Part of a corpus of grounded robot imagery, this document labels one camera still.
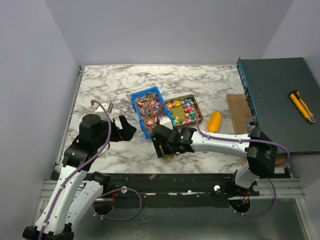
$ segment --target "white marble surface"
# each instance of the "white marble surface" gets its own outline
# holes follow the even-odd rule
[[[157,86],[164,99],[193,94],[206,130],[213,111],[222,121],[218,133],[233,134],[226,94],[241,94],[243,87],[236,66],[120,65],[87,66],[79,88],[65,148],[77,136],[84,115],[93,113],[90,100],[111,101],[112,116],[125,115],[137,128],[130,142],[112,142],[111,148],[91,166],[103,173],[233,173],[240,168],[235,156],[196,152],[176,156],[171,163],[157,158],[151,140],[146,140],[134,112],[130,94]]]

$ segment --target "wooden cutting board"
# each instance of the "wooden cutting board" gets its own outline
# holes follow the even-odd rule
[[[245,119],[250,119],[252,116],[247,105],[246,96],[244,94],[227,94],[225,97],[228,103],[234,134],[247,134],[248,130]],[[278,156],[275,164],[283,162],[284,159],[284,156]],[[244,165],[246,162],[246,159],[241,159],[242,165]]]

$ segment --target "yellow utility knife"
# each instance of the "yellow utility knife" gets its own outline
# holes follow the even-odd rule
[[[300,97],[299,91],[295,90],[295,91],[290,92],[289,97],[294,102],[294,104],[299,109],[299,111],[302,113],[302,115],[304,116],[305,119],[308,119],[309,122],[311,122],[311,123],[316,122],[315,118],[313,117],[313,114],[311,113],[311,111],[309,110],[309,108],[307,107],[305,102],[302,100],[302,98]]]

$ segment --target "blue plastic basket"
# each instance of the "blue plastic basket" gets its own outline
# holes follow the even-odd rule
[[[146,130],[146,127],[144,125],[144,121],[143,121],[143,119],[141,117],[140,112],[138,111],[138,106],[136,104],[136,99],[137,98],[141,98],[142,96],[147,95],[148,93],[156,93],[156,95],[158,96],[158,102],[161,103],[161,104],[163,104],[165,102],[163,97],[161,96],[161,93],[160,93],[160,91],[159,91],[157,86],[154,86],[154,87],[148,88],[146,90],[142,90],[142,91],[138,91],[138,92],[130,94],[132,106],[133,106],[134,111],[138,114],[139,124],[140,124],[141,130],[144,133],[145,139],[151,139],[151,132],[148,133],[147,130]],[[172,117],[171,117],[171,114],[169,112],[168,107],[164,106],[163,110],[164,110],[164,115],[169,117],[171,119],[171,123],[172,123]]]

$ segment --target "gray wall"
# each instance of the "gray wall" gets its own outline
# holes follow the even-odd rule
[[[33,224],[67,121],[78,65],[43,0],[0,10],[0,235]]]
[[[261,58],[293,0],[45,2],[81,65],[201,65]]]
[[[320,83],[319,0],[295,0],[263,54],[263,58],[291,57],[304,57]],[[301,177],[309,213],[320,237],[320,156],[293,157],[291,166],[294,175]]]

